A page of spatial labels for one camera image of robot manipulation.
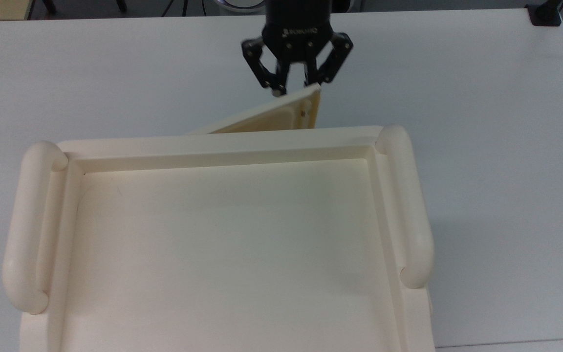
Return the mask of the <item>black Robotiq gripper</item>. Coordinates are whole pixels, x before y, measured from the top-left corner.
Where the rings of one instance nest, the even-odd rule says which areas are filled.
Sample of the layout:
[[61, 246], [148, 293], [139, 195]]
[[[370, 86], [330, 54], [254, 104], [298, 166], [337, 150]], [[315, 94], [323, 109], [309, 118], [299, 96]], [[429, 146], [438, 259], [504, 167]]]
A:
[[[273, 96], [287, 94], [288, 63], [306, 63], [306, 86], [333, 82], [353, 49], [347, 33], [333, 33], [330, 0], [266, 0], [262, 37], [241, 42], [244, 60], [260, 87]], [[317, 56], [331, 43], [326, 60], [317, 67]], [[272, 73], [261, 62], [264, 45], [276, 60]]]

